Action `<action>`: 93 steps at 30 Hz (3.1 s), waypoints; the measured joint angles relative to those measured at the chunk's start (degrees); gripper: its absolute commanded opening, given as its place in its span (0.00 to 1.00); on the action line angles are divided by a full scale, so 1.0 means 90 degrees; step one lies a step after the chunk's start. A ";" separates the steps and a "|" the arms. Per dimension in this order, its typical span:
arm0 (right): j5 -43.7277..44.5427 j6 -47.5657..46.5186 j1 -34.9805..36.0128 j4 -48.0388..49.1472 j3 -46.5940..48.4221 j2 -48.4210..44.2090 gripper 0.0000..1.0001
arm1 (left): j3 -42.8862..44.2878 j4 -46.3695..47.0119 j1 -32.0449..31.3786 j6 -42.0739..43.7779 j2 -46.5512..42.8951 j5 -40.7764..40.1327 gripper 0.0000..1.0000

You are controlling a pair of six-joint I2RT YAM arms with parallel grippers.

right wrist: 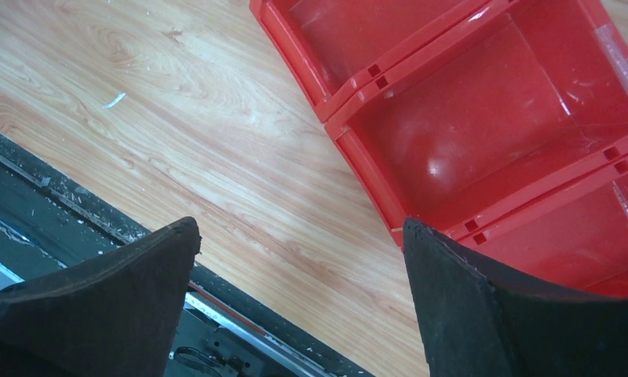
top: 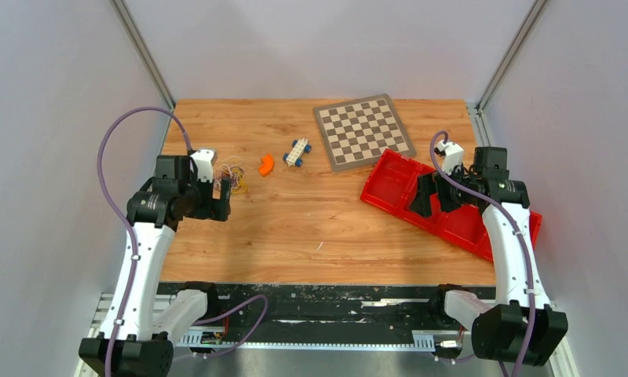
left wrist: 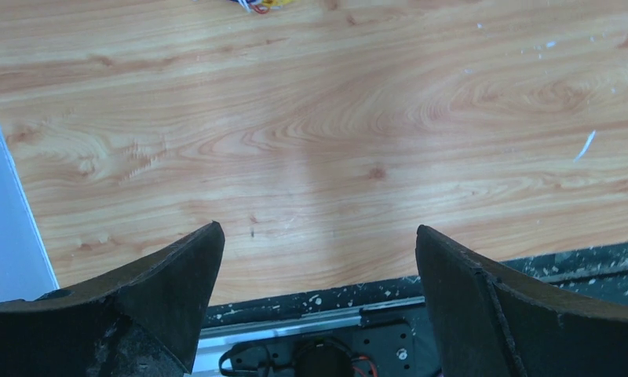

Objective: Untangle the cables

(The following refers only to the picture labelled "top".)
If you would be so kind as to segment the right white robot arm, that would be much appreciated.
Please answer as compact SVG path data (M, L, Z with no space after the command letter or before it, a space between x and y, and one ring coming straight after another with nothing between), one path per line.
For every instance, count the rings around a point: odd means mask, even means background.
M430 302L431 321L440 328L458 323L469 330L480 359L510 362L515 368L543 366L566 335L568 318L552 308L539 280L525 184L510 179L505 148L477 148L469 169L462 162L463 148L452 141L439 141L430 152L444 162L418 176L411 211L433 216L433 198L442 213L476 207L490 240L496 278L492 305L462 287L441 284Z

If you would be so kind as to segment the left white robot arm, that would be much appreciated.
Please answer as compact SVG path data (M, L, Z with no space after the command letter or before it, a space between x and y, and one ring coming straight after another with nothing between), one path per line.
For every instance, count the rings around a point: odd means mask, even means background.
M158 156L155 173L128 200L120 219L126 249L108 314L99 333L84 338L79 357L100 376L165 376L177 342L196 322L221 315L216 288L190 282L159 315L155 296L166 254L184 218L227 221L231 182L214 197L217 153L201 148L185 156Z

